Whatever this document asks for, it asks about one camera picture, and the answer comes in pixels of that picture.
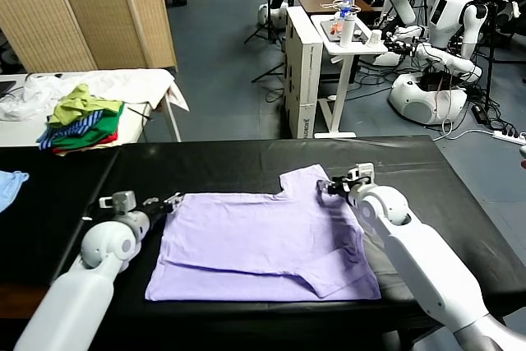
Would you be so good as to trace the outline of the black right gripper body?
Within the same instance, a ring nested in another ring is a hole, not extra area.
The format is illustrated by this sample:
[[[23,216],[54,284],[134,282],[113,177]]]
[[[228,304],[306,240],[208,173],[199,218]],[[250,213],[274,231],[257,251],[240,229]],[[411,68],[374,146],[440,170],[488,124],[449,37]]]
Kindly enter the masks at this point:
[[[333,177],[333,194],[348,198],[352,187],[357,183],[357,180],[351,179],[349,176]]]

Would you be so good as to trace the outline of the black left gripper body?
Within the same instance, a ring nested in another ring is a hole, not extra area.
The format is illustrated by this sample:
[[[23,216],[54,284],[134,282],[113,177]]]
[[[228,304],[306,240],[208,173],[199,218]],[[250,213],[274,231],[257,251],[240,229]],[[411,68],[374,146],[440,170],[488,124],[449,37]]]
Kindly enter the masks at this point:
[[[148,198],[141,204],[141,211],[148,217],[150,227],[165,217],[165,203],[159,198]]]

